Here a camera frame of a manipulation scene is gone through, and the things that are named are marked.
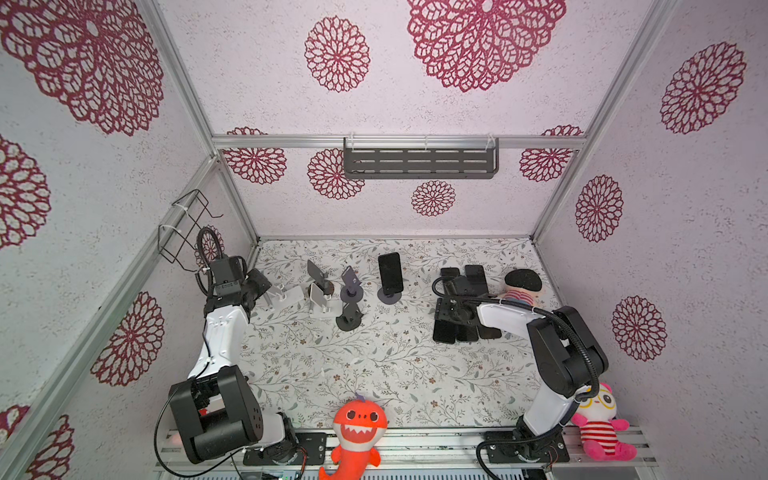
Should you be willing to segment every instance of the metal beam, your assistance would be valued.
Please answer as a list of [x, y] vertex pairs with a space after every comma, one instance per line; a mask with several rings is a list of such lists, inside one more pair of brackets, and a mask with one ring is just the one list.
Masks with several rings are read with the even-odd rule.
[[[493, 146], [487, 135], [221, 135], [213, 136], [214, 146], [228, 148], [464, 148], [482, 149]], [[586, 137], [549, 135], [507, 135], [498, 138], [500, 148], [571, 148], [579, 149]]]
[[632, 84], [640, 76], [643, 66], [650, 57], [650, 53], [653, 51], [656, 43], [661, 39], [667, 24], [672, 19], [674, 9], [679, 3], [680, 0], [655, 0], [650, 7], [640, 31], [635, 35], [629, 51], [624, 56], [624, 61], [598, 108], [598, 112], [587, 129], [586, 144], [568, 162], [560, 182], [536, 222], [536, 227], [531, 235], [534, 242], [538, 242], [541, 239], [541, 236], [549, 228], [563, 201], [570, 195], [574, 187], [574, 180], [586, 168], [592, 152], [594, 152], [600, 140], [607, 133], [611, 121], [630, 92]]
[[[207, 158], [197, 168], [183, 193], [203, 188], [215, 172], [216, 160]], [[194, 195], [190, 195], [190, 204], [193, 200]], [[177, 226], [183, 217], [184, 210], [172, 207], [160, 220], [160, 224]], [[161, 242], [167, 241], [172, 233], [171, 229], [166, 229]], [[158, 258], [157, 231], [153, 229], [141, 251], [66, 356], [58, 363], [58, 367], [32, 403], [22, 423], [5, 443], [0, 455], [0, 478], [21, 478], [24, 475], [45, 438], [58, 421], [62, 409], [74, 395], [80, 379], [88, 374], [101, 349], [120, 325], [125, 313], [136, 299], [136, 295], [152, 273]]]
[[[192, 80], [189, 78], [187, 69], [184, 67], [184, 62], [181, 60], [181, 55], [179, 55], [178, 48], [176, 47], [173, 36], [170, 34], [170, 30], [163, 17], [163, 12], [157, 4], [157, 0], [135, 0], [135, 3], [139, 13], [141, 13], [141, 17], [144, 19], [147, 29], [152, 35], [152, 39], [157, 47], [160, 58], [163, 60], [164, 71], [168, 73], [173, 83], [176, 85], [177, 92], [181, 98], [181, 103], [184, 105], [187, 114], [192, 120], [192, 125], [197, 132], [197, 136], [200, 138], [200, 142], [206, 148], [209, 155], [218, 157], [218, 149], [214, 147], [214, 143], [211, 139], [210, 123], [200, 104], [200, 99], [192, 85]], [[222, 165], [224, 166], [224, 173], [227, 177], [224, 181], [224, 191], [232, 201], [237, 216], [243, 224], [243, 229], [248, 233], [251, 244], [254, 244], [258, 241], [256, 228], [248, 214], [248, 209], [245, 207], [243, 198], [240, 196], [240, 192], [234, 183], [232, 173], [229, 171], [230, 169], [227, 168], [226, 163], [222, 162]]]

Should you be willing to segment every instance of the pink panda plush toy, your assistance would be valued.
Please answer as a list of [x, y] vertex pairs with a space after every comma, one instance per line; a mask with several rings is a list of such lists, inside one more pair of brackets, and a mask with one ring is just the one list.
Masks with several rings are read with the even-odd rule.
[[616, 431], [629, 428], [626, 420], [616, 420], [616, 400], [611, 387], [600, 384], [598, 396], [585, 400], [571, 421], [581, 429], [584, 453], [594, 460], [629, 461], [637, 456], [637, 449], [619, 442]]

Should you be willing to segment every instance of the red floral pattern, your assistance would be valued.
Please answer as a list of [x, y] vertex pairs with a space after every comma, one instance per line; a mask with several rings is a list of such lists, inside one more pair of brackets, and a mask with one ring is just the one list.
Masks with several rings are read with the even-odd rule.
[[431, 180], [419, 185], [411, 196], [411, 205], [425, 217], [436, 217], [448, 211], [456, 200], [456, 192], [449, 184]]
[[618, 182], [607, 175], [598, 175], [584, 185], [578, 196], [578, 231], [591, 242], [605, 240], [618, 227], [623, 206]]
[[366, 184], [344, 174], [344, 153], [338, 148], [319, 151], [310, 159], [306, 170], [312, 187], [328, 198], [342, 200], [354, 197]]
[[710, 45], [687, 59], [672, 75], [661, 99], [661, 121], [676, 134], [711, 124], [725, 113], [744, 81], [744, 52], [736, 45]]
[[628, 296], [620, 301], [611, 324], [619, 347], [636, 360], [653, 360], [667, 346], [667, 324], [645, 298]]
[[10, 409], [0, 412], [0, 449], [28, 411], [29, 406], [14, 405]]
[[35, 159], [0, 136], [0, 249], [35, 236], [51, 211], [50, 196]]
[[357, 25], [339, 17], [317, 22], [304, 42], [306, 66], [330, 91], [349, 91], [368, 73], [371, 59]]
[[444, 87], [488, 90], [528, 67], [565, 0], [408, 0], [414, 55]]
[[[221, 245], [221, 253], [224, 253], [224, 238], [221, 237], [221, 232], [213, 225], [207, 225], [207, 227], [216, 233], [216, 238], [219, 240], [219, 245]], [[216, 244], [214, 243], [214, 239], [210, 234], [203, 235], [203, 253], [205, 258], [208, 260], [208, 263], [212, 262], [218, 254], [218, 251], [216, 250]], [[197, 261], [198, 267], [203, 268], [205, 266], [205, 263], [203, 263], [203, 256], [200, 255], [200, 251], [198, 249], [195, 249], [194, 251], [194, 259]]]
[[139, 293], [131, 310], [91, 367], [99, 383], [126, 386], [135, 382], [157, 358], [163, 345], [165, 319], [155, 298]]
[[[558, 125], [546, 130], [543, 135], [568, 136], [581, 135], [584, 132], [573, 125]], [[537, 182], [545, 182], [560, 177], [571, 155], [570, 148], [528, 148], [520, 157], [520, 171], [523, 177]]]
[[1, 0], [0, 32], [40, 91], [75, 119], [133, 135], [159, 115], [163, 70], [131, 0]]
[[61, 480], [69, 472], [69, 461], [74, 452], [73, 435], [74, 429], [69, 425], [69, 415], [62, 415], [56, 424], [56, 430], [48, 434], [43, 448], [27, 468], [27, 473], [31, 475], [27, 480]]
[[[238, 127], [229, 135], [266, 135], [256, 128]], [[223, 151], [232, 171], [255, 184], [277, 182], [286, 173], [286, 156], [282, 148], [237, 148]]]

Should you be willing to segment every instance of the pink plush foot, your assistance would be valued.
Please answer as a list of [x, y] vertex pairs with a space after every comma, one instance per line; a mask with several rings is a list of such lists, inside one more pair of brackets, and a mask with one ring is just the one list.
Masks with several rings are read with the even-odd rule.
[[635, 458], [636, 456], [637, 456], [637, 449], [632, 445], [628, 445], [627, 443], [621, 443], [621, 442], [616, 444], [615, 457], [617, 460], [628, 462], [631, 459]]
[[584, 440], [581, 445], [584, 447], [584, 453], [589, 455], [589, 458], [592, 458], [593, 460], [609, 460], [602, 445], [596, 441]]

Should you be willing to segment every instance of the black wire rack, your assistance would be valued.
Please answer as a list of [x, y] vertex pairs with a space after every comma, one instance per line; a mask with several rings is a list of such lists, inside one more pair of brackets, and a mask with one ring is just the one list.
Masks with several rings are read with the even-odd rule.
[[[179, 197], [176, 201], [174, 201], [171, 206], [180, 208], [184, 210], [184, 215], [181, 219], [176, 223], [176, 225], [158, 225], [157, 226], [157, 252], [163, 256], [165, 260], [168, 260], [171, 264], [178, 263], [181, 268], [186, 270], [187, 272], [197, 272], [199, 269], [189, 269], [184, 266], [184, 264], [181, 262], [181, 259], [179, 258], [181, 251], [184, 249], [184, 246], [188, 246], [192, 249], [192, 253], [196, 253], [198, 255], [204, 255], [204, 252], [197, 252], [197, 247], [190, 242], [190, 235], [193, 235], [193, 241], [197, 239], [197, 232], [200, 231], [201, 228], [203, 228], [204, 225], [200, 224], [200, 219], [203, 217], [204, 214], [207, 214], [207, 216], [211, 219], [213, 218], [221, 218], [223, 217], [223, 214], [221, 215], [213, 215], [210, 210], [208, 210], [208, 204], [209, 201], [205, 194], [201, 192], [198, 189], [191, 190], [188, 193], [182, 195]], [[199, 205], [201, 207], [200, 212], [193, 215], [190, 213], [191, 210], [196, 210], [196, 206]], [[179, 225], [181, 225], [181, 221], [184, 218], [189, 218], [192, 220], [192, 224], [189, 227], [189, 230], [187, 232], [183, 232], [179, 229]], [[167, 236], [165, 240], [163, 240], [163, 237], [165, 236], [165, 233], [170, 230], [170, 235]], [[181, 238], [181, 244], [179, 245], [178, 249], [176, 251], [169, 250], [168, 244], [175, 239], [176, 237]]]

